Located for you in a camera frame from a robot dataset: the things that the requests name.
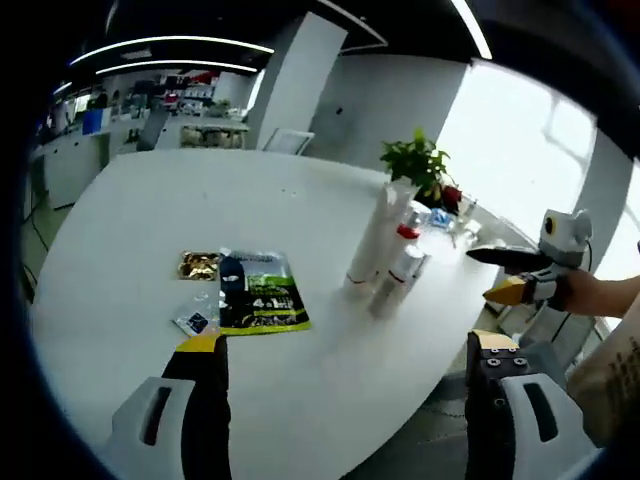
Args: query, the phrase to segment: green snack bag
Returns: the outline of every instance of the green snack bag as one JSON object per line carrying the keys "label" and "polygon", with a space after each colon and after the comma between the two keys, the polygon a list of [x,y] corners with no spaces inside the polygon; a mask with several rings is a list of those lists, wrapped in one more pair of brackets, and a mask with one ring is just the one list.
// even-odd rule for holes
{"label": "green snack bag", "polygon": [[256,335],[311,327],[286,257],[221,249],[220,333]]}

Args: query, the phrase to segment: window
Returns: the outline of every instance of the window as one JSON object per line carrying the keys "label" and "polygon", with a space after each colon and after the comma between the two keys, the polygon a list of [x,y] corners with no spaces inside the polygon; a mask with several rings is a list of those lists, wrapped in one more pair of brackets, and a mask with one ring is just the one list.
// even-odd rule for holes
{"label": "window", "polygon": [[537,242],[545,211],[571,212],[593,117],[555,90],[492,64],[465,75],[438,146],[462,191]]}
{"label": "window", "polygon": [[[640,275],[640,162],[635,161],[627,204],[620,217],[611,243],[596,270],[596,276],[602,280],[621,280]],[[609,331],[620,324],[619,318],[605,318]]]}

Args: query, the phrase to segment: plastic bottle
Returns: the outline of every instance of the plastic bottle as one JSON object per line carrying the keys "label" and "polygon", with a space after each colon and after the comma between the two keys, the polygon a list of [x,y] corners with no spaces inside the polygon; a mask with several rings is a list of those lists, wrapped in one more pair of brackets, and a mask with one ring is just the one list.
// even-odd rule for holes
{"label": "plastic bottle", "polygon": [[414,245],[404,248],[371,299],[368,309],[373,317],[388,317],[395,313],[407,295],[407,282],[423,262],[424,256],[424,252]]}
{"label": "plastic bottle", "polygon": [[389,239],[386,252],[378,260],[378,278],[376,286],[380,284],[384,273],[394,265],[397,258],[402,254],[408,245],[416,245],[420,238],[423,214],[416,210],[409,210],[407,216],[396,227],[393,236]]}
{"label": "plastic bottle", "polygon": [[393,228],[406,211],[412,193],[400,185],[386,185],[378,195],[362,240],[347,270],[344,290],[351,296],[370,294],[378,274],[378,262],[387,251]]}

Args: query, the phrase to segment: human hand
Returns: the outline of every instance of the human hand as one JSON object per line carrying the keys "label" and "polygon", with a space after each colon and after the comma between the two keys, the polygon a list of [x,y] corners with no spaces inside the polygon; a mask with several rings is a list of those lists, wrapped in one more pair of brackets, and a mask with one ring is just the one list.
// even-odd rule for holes
{"label": "human hand", "polygon": [[578,315],[595,315],[600,310],[601,281],[584,270],[571,270],[558,277],[555,298],[562,310]]}

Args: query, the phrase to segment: ceiling light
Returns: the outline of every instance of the ceiling light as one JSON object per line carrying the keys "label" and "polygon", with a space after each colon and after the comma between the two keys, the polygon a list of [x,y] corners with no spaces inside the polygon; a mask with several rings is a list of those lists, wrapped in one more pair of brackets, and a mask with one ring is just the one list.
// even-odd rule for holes
{"label": "ceiling light", "polygon": [[138,38],[137,40],[127,40],[126,42],[119,42],[119,43],[114,43],[113,45],[107,45],[106,47],[101,47],[89,53],[85,53],[84,55],[80,55],[78,58],[73,60],[69,65],[73,65],[74,63],[78,63],[79,61],[84,60],[85,58],[91,57],[92,55],[106,52],[107,50],[112,50],[114,48],[126,47],[127,45],[135,45],[137,43],[163,42],[165,40],[196,40],[200,42],[225,43],[227,45],[235,45],[238,47],[253,48],[254,50],[260,50],[261,52],[267,52],[267,53],[274,52],[273,48],[263,47],[261,45],[255,45],[253,43],[239,42],[237,40],[229,40],[226,38],[197,37],[193,35],[169,35],[164,37]]}
{"label": "ceiling light", "polygon": [[491,50],[489,50],[489,45],[482,34],[482,30],[480,30],[480,25],[478,25],[478,21],[476,17],[471,13],[471,9],[465,0],[451,0],[453,6],[456,7],[458,13],[462,17],[462,21],[467,26],[467,30],[471,34],[473,41],[480,52],[480,56],[485,60],[491,60],[493,57],[491,56]]}
{"label": "ceiling light", "polygon": [[102,73],[107,73],[107,72],[113,72],[114,70],[121,70],[123,68],[144,67],[146,65],[168,65],[168,64],[207,65],[209,67],[234,68],[236,70],[244,70],[247,72],[254,72],[254,73],[258,71],[253,67],[245,67],[243,65],[234,65],[233,63],[205,62],[204,60],[149,60],[147,62],[126,63],[124,65],[104,68],[102,70],[98,70],[96,72],[96,75],[100,75]]}
{"label": "ceiling light", "polygon": [[66,90],[67,88],[69,88],[71,86],[71,82],[69,83],[65,83],[64,85],[62,85],[61,87],[56,88],[53,91],[54,95],[57,95],[58,93],[62,92],[63,90]]}

